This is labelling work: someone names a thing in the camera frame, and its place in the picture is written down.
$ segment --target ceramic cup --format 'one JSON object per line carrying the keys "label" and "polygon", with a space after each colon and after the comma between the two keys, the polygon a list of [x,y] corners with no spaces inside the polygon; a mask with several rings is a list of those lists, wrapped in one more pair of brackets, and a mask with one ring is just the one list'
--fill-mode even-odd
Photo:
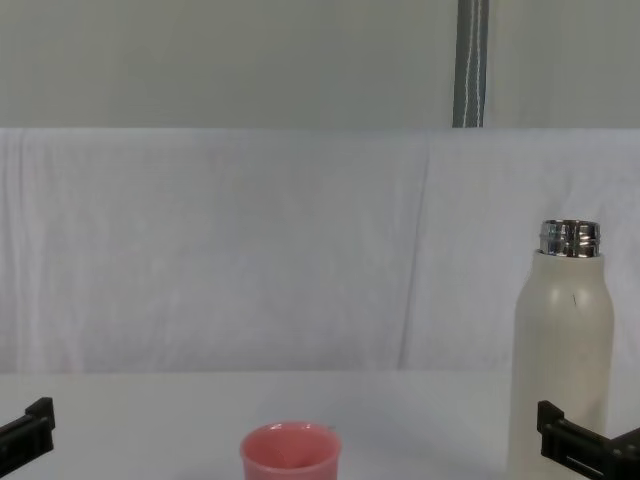
{"label": "ceramic cup", "polygon": [[341,442],[321,425],[266,425],[242,441],[246,480],[336,480]]}

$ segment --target black clamp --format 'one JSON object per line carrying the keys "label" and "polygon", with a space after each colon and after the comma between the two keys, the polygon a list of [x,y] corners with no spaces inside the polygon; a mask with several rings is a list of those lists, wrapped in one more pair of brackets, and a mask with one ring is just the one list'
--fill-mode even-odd
{"label": "black clamp", "polygon": [[53,400],[41,398],[24,413],[0,427],[0,477],[53,450]]}
{"label": "black clamp", "polygon": [[573,424],[551,402],[538,403],[542,456],[591,480],[640,479],[640,428],[608,439]]}

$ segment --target wrinkled fabric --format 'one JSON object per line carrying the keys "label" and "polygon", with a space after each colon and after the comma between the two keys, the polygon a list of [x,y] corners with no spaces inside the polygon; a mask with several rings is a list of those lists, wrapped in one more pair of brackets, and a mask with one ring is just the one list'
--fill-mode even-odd
{"label": "wrinkled fabric", "polygon": [[406,366],[509,364],[515,302],[553,218],[600,222],[614,365],[637,366],[640,132],[442,132],[429,152]]}
{"label": "wrinkled fabric", "polygon": [[601,222],[633,367],[638,152],[635,131],[0,130],[0,370],[505,369],[554,217]]}
{"label": "wrinkled fabric", "polygon": [[19,371],[396,367],[425,135],[22,135]]}

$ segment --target table surface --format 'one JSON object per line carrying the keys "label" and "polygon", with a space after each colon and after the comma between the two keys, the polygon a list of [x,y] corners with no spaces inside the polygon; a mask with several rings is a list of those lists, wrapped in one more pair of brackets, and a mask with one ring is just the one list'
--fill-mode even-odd
{"label": "table surface", "polygon": [[[637,378],[613,377],[611,434],[640,426]],[[504,468],[508,390],[506,373],[11,375],[0,420],[54,399],[55,450],[16,480],[241,480],[242,437],[287,419],[336,428],[341,480],[479,480]]]}

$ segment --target silver bottle cap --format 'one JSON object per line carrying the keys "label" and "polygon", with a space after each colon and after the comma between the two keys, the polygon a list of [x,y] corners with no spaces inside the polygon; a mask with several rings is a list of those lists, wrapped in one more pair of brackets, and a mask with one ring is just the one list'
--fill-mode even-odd
{"label": "silver bottle cap", "polygon": [[540,252],[557,257],[597,257],[600,225],[584,220],[546,220],[540,229]]}

